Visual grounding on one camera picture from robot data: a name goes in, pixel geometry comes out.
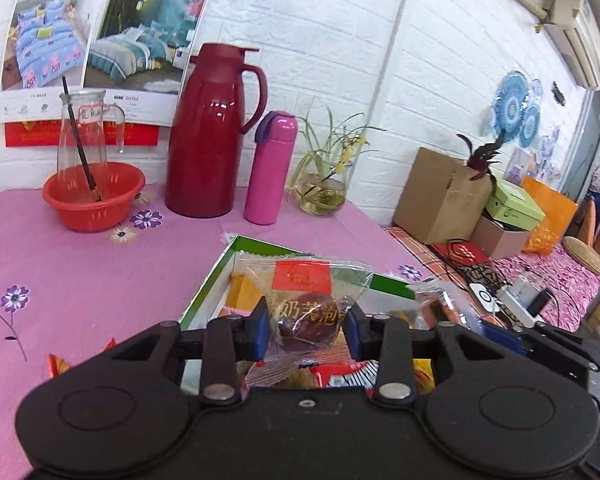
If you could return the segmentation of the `clear chocolate puff packet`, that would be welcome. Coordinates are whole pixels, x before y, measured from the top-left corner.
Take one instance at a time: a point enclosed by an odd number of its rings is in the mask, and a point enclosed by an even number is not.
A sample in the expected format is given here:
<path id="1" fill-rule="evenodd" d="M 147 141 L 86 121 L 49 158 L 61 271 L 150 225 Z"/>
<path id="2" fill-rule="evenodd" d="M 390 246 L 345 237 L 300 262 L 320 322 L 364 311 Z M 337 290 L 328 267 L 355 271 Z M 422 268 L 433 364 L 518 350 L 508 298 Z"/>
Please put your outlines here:
<path id="1" fill-rule="evenodd" d="M 246 374 L 249 387 L 314 388 L 312 367 L 347 359 L 341 329 L 350 307 L 370 289 L 369 264 L 238 252 L 233 275 L 254 286 L 268 306 L 268 348 Z"/>

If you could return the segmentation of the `red white snack packet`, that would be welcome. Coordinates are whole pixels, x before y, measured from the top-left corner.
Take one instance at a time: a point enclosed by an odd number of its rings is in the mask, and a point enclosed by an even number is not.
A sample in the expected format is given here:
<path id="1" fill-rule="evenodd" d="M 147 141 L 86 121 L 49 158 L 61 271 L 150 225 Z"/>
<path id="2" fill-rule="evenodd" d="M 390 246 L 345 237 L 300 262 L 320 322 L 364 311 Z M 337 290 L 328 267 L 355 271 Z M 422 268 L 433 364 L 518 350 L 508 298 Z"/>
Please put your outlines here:
<path id="1" fill-rule="evenodd" d="M 333 362 L 309 368 L 318 388 L 364 388 L 373 390 L 376 384 L 379 363 Z"/>

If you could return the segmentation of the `green white cardboard box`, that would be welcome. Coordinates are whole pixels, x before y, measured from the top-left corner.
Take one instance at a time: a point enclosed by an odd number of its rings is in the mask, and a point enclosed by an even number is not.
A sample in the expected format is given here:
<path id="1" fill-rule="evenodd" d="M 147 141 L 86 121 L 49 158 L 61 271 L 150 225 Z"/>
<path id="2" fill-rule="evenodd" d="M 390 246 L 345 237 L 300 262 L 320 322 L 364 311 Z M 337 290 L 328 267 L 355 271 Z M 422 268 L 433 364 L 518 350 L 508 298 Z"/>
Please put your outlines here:
<path id="1" fill-rule="evenodd" d="M 295 255 L 282 246 L 234 236 L 183 313 L 181 328 L 198 330 L 220 316 L 250 315 L 258 301 L 268 293 L 276 261 Z M 429 327 L 407 282 L 375 274 L 368 264 L 351 260 L 336 260 L 330 274 L 332 296 L 346 308 L 358 304 L 369 315 L 395 314 L 418 330 Z M 306 350 L 286 351 L 279 344 L 270 342 L 264 361 L 247 374 L 248 384 L 272 386 L 302 367 L 326 365 L 347 365 L 358 370 L 358 364 L 346 349 L 343 333 L 328 346 L 312 346 Z"/>

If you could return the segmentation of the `plaid cushion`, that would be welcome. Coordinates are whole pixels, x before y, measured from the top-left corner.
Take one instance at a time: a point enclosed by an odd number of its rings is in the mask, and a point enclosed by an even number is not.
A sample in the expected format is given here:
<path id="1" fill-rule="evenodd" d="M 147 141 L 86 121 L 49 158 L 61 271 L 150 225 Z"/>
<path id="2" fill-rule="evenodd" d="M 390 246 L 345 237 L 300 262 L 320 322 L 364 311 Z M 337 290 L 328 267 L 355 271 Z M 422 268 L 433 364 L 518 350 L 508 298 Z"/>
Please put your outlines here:
<path id="1" fill-rule="evenodd" d="M 387 273 L 387 276 L 408 284 L 421 283 L 435 278 L 451 282 L 458 287 L 465 285 L 460 274 L 410 234 L 397 226 L 386 226 L 384 231 L 398 243 L 404 252 L 404 255 L 399 258 L 399 263 Z"/>

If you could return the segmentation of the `red envelope box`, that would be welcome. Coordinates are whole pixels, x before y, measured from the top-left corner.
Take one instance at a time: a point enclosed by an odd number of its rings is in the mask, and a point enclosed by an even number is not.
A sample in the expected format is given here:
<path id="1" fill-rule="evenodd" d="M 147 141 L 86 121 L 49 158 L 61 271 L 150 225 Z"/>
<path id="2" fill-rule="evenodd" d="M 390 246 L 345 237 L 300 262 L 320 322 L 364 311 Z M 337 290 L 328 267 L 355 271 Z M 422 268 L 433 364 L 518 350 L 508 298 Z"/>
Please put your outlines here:
<path id="1" fill-rule="evenodd" d="M 468 240 L 448 240 L 432 244 L 430 248 L 440 259 L 452 266 L 474 266 L 489 262 L 489 258 Z"/>

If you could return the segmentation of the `brown cardboard box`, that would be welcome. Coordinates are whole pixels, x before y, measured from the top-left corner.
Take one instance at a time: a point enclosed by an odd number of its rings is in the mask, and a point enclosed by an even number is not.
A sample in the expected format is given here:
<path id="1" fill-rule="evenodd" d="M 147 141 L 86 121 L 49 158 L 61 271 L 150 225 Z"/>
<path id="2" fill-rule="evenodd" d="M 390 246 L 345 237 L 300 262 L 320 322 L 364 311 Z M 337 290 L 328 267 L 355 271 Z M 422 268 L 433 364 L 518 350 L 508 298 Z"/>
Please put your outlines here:
<path id="1" fill-rule="evenodd" d="M 477 174 L 460 159 L 420 148 L 392 223 L 425 245 L 468 240 L 492 193 L 490 178 Z"/>

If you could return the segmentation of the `pink thermos bottle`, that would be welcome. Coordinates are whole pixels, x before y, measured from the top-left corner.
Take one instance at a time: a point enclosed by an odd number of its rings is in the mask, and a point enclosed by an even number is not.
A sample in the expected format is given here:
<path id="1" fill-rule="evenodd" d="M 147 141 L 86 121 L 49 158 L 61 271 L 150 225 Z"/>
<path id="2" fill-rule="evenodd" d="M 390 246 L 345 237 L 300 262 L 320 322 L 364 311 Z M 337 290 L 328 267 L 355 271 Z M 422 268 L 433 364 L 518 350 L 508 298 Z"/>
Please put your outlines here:
<path id="1" fill-rule="evenodd" d="M 277 221 L 297 133 L 297 118 L 286 112 L 269 112 L 258 125 L 244 209 L 247 221 L 258 226 Z"/>

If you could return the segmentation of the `plant in glass vase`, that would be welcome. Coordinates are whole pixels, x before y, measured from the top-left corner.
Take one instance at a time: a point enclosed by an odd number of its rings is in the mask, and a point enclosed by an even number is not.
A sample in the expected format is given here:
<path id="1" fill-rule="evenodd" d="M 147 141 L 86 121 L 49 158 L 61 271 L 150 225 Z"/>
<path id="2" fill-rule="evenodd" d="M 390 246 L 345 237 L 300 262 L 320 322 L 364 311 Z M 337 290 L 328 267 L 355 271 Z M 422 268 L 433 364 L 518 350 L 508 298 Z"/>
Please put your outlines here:
<path id="1" fill-rule="evenodd" d="M 311 119 L 316 103 L 326 113 L 323 132 L 318 131 Z M 358 159 L 374 151 L 370 135 L 385 132 L 385 129 L 371 125 L 363 112 L 336 120 L 332 109 L 319 98 L 313 98 L 304 115 L 299 117 L 299 126 L 306 151 L 291 171 L 287 190 L 305 214 L 332 216 L 347 201 Z"/>

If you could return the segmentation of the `pink floral tablecloth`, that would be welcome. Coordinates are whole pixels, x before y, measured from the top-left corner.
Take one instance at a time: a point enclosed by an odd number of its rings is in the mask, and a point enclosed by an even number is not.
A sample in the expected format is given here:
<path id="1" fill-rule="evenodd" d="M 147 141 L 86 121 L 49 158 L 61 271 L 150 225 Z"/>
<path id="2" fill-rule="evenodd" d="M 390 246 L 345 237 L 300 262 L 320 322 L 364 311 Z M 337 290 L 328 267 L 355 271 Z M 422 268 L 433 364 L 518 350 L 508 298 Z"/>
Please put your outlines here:
<path id="1" fill-rule="evenodd" d="M 156 186 L 136 203 L 158 212 L 152 228 L 66 229 L 38 191 L 0 194 L 0 479 L 29 469 L 15 437 L 20 400 L 48 376 L 47 359 L 79 364 L 188 307 L 235 235 L 314 254 L 362 261 L 407 282 L 428 271 L 362 210 L 304 214 L 285 200 L 272 226 L 256 226 L 242 204 L 223 217 L 189 219 L 163 206 Z"/>

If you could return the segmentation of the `green shoe box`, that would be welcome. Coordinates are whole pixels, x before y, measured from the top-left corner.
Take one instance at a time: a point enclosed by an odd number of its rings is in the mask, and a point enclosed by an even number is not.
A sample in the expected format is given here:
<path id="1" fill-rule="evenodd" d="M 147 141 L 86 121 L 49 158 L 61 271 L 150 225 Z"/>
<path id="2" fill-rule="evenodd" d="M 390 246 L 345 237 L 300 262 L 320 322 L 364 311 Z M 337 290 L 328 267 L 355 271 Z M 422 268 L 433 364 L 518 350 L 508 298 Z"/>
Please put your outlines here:
<path id="1" fill-rule="evenodd" d="M 524 188 L 500 177 L 484 209 L 494 221 L 523 231 L 533 230 L 545 218 L 545 212 Z"/>

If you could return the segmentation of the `orange gift bag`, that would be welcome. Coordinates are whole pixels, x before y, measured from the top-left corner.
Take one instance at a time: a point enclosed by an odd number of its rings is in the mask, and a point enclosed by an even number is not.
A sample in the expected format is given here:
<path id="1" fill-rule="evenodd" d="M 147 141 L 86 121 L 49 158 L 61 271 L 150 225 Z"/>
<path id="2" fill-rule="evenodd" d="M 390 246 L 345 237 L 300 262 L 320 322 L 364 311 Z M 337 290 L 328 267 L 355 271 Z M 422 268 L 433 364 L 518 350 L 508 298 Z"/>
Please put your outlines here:
<path id="1" fill-rule="evenodd" d="M 524 179 L 522 188 L 545 214 L 544 219 L 530 231 L 522 251 L 548 256 L 564 236 L 578 205 L 567 196 L 530 177 Z"/>

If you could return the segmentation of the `dark red leafed plant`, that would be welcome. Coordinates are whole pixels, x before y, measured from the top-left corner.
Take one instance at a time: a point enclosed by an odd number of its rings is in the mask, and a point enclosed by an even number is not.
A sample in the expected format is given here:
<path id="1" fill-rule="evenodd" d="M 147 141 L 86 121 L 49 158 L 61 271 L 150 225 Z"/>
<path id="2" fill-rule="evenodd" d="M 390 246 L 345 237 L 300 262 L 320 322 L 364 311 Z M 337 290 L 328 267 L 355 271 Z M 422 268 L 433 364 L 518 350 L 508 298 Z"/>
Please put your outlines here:
<path id="1" fill-rule="evenodd" d="M 470 180 L 479 181 L 485 177 L 488 177 L 492 185 L 495 186 L 496 177 L 494 174 L 492 174 L 491 166 L 495 162 L 495 157 L 500 154 L 500 149 L 505 141 L 506 131 L 502 129 L 501 133 L 493 142 L 482 144 L 478 148 L 474 148 L 471 140 L 469 140 L 468 137 L 463 133 L 457 133 L 456 136 L 466 144 L 469 151 L 469 156 L 466 160 L 466 166 L 475 171 L 475 174 L 470 178 Z"/>

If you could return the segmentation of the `black stirring stick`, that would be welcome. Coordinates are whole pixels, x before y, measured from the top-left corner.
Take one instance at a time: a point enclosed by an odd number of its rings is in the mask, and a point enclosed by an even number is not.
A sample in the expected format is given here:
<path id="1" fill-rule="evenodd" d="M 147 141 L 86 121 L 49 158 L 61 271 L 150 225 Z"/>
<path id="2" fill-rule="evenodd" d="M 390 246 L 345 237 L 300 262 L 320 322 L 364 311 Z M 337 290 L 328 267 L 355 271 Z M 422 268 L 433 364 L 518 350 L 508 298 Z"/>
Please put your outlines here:
<path id="1" fill-rule="evenodd" d="M 102 158 L 102 98 L 97 92 L 71 93 L 67 78 L 61 81 L 58 177 L 70 200 L 100 202 L 97 174 L 106 164 Z"/>

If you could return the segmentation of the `blue paper fan decoration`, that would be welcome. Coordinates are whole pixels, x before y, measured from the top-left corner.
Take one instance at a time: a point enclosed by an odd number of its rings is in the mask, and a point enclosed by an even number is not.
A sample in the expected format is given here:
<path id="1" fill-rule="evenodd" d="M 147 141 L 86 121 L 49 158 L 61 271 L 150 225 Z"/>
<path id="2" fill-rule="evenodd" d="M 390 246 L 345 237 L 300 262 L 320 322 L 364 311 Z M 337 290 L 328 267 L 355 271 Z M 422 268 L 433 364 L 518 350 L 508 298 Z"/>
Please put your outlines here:
<path id="1" fill-rule="evenodd" d="M 486 131 L 503 143 L 530 148 L 540 131 L 542 82 L 512 70 L 501 81 L 490 107 Z"/>

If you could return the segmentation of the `white air conditioner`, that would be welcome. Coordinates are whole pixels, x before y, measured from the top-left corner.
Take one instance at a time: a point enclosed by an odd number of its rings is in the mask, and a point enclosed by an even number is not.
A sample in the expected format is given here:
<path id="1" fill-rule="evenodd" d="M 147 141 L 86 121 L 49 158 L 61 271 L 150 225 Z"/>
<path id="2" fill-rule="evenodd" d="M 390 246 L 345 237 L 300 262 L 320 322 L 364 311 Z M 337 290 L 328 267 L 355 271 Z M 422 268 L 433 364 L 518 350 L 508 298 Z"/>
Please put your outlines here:
<path id="1" fill-rule="evenodd" d="M 576 84 L 600 90 L 600 29 L 588 0 L 543 0 L 545 29 L 564 58 Z"/>

